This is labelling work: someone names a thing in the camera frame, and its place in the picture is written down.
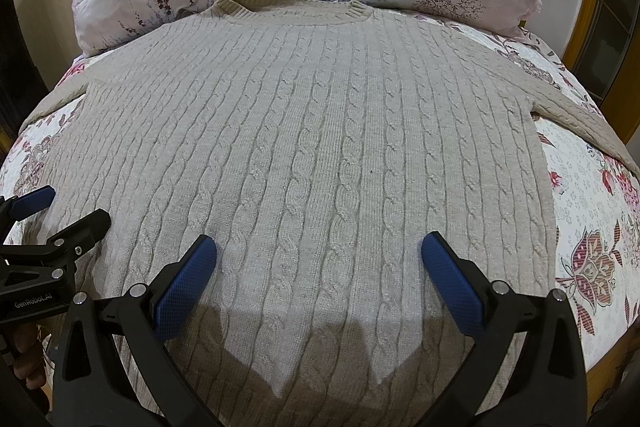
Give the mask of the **person's left hand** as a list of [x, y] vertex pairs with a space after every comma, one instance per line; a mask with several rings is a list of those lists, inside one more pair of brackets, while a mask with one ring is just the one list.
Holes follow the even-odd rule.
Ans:
[[13, 363], [14, 375], [24, 381], [28, 390], [42, 388], [46, 382], [46, 370], [42, 344], [39, 340], [36, 324], [21, 325], [14, 333], [14, 345], [20, 354]]

